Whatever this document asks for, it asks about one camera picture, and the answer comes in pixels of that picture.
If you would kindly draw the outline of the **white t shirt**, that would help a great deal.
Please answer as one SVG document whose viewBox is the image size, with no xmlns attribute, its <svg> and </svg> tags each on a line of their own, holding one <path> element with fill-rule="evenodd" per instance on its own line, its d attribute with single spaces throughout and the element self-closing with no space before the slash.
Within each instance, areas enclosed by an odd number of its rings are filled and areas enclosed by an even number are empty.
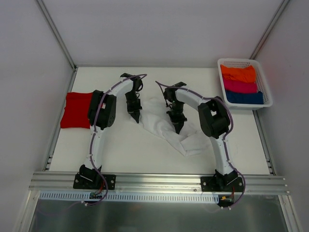
<svg viewBox="0 0 309 232">
<path fill-rule="evenodd" d="M 177 134 L 166 111 L 163 102 L 156 98 L 143 102 L 140 125 L 151 134 L 166 140 L 185 157 L 199 155 L 211 148 L 210 139 L 191 122 L 185 122 Z"/>
</svg>

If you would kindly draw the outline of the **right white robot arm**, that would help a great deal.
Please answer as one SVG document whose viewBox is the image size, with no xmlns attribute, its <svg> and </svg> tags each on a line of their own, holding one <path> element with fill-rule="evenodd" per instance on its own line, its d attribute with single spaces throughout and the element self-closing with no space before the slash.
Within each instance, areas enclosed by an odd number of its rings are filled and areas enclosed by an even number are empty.
<svg viewBox="0 0 309 232">
<path fill-rule="evenodd" d="M 213 148 L 216 169 L 214 177 L 206 183 L 215 191 L 229 190 L 238 178 L 238 172 L 232 164 L 227 145 L 227 136 L 233 129 L 231 113 L 219 97 L 203 97 L 186 87 L 186 83 L 178 82 L 172 86 L 158 84 L 169 108 L 167 114 L 179 134 L 187 121 L 183 106 L 189 105 L 197 110 L 202 132 L 210 138 Z"/>
</svg>

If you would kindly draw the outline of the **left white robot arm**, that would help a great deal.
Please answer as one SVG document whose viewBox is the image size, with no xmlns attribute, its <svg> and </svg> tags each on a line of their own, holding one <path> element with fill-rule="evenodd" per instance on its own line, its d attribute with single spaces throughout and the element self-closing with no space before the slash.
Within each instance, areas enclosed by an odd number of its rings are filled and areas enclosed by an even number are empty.
<svg viewBox="0 0 309 232">
<path fill-rule="evenodd" d="M 104 185 L 104 178 L 99 171 L 102 167 L 104 143 L 108 130 L 116 118 L 117 99 L 126 97 L 128 114 L 139 123 L 142 110 L 139 92 L 143 88 L 143 78 L 146 74 L 131 75 L 124 73 L 120 81 L 114 84 L 106 92 L 95 90 L 92 94 L 88 109 L 91 140 L 89 153 L 75 176 L 75 189 L 98 189 Z"/>
</svg>

